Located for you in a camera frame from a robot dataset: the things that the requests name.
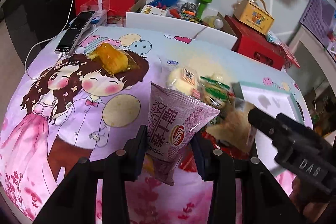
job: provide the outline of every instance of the phone screen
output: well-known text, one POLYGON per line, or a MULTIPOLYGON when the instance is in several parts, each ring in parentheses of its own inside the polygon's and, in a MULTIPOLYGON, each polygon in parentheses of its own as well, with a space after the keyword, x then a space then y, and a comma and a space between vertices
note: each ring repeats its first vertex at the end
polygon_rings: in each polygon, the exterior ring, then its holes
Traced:
POLYGON ((95 11, 81 12, 65 32, 55 51, 69 52, 84 26, 94 13, 95 11))

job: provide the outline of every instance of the red oval logo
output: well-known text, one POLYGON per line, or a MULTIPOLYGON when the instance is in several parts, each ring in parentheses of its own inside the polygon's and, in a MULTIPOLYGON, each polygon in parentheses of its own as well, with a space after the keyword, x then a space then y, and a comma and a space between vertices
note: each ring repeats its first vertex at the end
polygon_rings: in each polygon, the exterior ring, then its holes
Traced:
POLYGON ((182 143, 183 139, 184 139, 184 126, 176 126, 170 135, 170 142, 172 145, 174 146, 178 146, 182 143))

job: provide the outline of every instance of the blue bottle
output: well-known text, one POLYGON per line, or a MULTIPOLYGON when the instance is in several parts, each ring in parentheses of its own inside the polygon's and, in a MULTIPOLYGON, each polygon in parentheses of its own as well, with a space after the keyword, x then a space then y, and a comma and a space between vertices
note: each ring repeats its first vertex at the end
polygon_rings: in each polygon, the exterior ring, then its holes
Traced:
POLYGON ((177 2, 178 0, 153 0, 152 2, 148 3, 148 5, 165 10, 167 7, 175 5, 177 2))

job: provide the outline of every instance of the brown cartoon hair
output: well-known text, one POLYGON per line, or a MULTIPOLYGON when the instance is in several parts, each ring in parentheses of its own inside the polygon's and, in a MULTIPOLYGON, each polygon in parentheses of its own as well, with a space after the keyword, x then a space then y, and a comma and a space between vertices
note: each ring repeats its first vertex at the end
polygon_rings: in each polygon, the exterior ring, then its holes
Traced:
POLYGON ((60 68, 77 65, 79 65, 79 68, 70 75, 67 86, 53 91, 53 95, 58 100, 55 114, 64 112, 66 110, 66 105, 69 102, 73 103, 73 98, 82 90, 82 82, 79 80, 79 77, 92 72, 93 70, 97 70, 99 67, 101 68, 100 64, 90 60, 85 54, 74 54, 73 56, 62 60, 61 63, 57 64, 46 76, 34 82, 29 92, 22 99, 22 109, 26 108, 27 114, 30 114, 33 110, 33 105, 40 100, 42 95, 49 92, 49 79, 57 73, 60 68))
POLYGON ((128 86, 135 85, 138 82, 143 82, 143 78, 149 70, 149 63, 144 57, 138 55, 135 52, 131 52, 128 50, 125 50, 125 52, 127 52, 133 58, 133 60, 137 63, 137 65, 139 66, 138 69, 128 70, 125 72, 119 72, 119 73, 116 73, 115 75, 110 75, 104 69, 100 70, 100 74, 102 76, 106 75, 108 77, 115 77, 119 81, 121 80, 121 78, 124 77, 122 79, 122 82, 124 83, 123 90, 127 88, 128 86))

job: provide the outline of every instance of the pink bow tie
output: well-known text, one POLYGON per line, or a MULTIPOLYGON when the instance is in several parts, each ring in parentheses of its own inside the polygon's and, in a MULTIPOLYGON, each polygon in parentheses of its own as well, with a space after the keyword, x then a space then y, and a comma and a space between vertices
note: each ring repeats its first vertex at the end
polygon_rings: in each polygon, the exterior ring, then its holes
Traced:
POLYGON ((98 102, 91 102, 90 100, 86 99, 85 105, 86 106, 94 106, 97 107, 98 106, 98 102))

